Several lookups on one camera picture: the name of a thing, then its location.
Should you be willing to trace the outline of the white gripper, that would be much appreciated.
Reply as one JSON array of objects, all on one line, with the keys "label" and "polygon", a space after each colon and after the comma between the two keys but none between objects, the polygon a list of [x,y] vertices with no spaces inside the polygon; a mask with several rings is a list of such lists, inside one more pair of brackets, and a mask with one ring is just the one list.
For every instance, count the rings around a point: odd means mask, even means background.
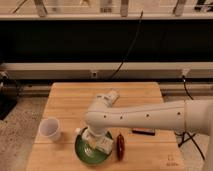
[{"label": "white gripper", "polygon": [[92,149],[97,149],[107,155],[112,152],[113,140],[106,135],[95,137],[88,130],[82,133],[82,140],[86,142]]}]

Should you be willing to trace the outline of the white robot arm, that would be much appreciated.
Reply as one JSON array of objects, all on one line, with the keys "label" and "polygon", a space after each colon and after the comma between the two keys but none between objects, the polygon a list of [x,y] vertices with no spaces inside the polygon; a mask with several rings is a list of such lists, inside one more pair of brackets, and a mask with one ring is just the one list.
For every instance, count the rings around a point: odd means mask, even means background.
[{"label": "white robot arm", "polygon": [[196,132],[209,136],[203,171],[213,171],[213,100],[186,100],[147,106],[114,108],[117,96],[98,94],[86,112],[83,139],[104,137],[111,127]]}]

